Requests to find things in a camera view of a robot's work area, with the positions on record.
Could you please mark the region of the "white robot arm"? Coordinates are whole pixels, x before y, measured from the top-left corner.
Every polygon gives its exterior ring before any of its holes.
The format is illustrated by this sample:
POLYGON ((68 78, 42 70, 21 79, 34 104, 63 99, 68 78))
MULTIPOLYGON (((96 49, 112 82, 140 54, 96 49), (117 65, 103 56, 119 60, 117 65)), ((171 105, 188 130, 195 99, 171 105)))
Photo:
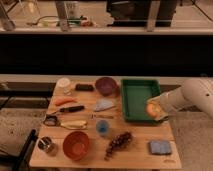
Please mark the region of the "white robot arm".
POLYGON ((160 121, 191 106, 196 106, 213 118, 213 79, 187 79, 180 87, 148 99, 146 112, 154 120, 160 121))

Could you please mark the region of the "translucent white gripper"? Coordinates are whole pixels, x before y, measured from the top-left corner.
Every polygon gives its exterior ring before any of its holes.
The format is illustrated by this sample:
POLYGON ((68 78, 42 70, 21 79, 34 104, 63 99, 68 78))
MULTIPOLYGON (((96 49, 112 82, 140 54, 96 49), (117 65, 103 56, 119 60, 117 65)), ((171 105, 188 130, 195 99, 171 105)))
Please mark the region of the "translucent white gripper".
POLYGON ((164 120, 169 116, 167 107, 168 107, 168 102, 167 102, 167 95, 165 93, 150 98, 146 102, 146 106, 148 104, 154 104, 156 108, 159 110, 158 116, 156 118, 153 118, 154 120, 164 120))

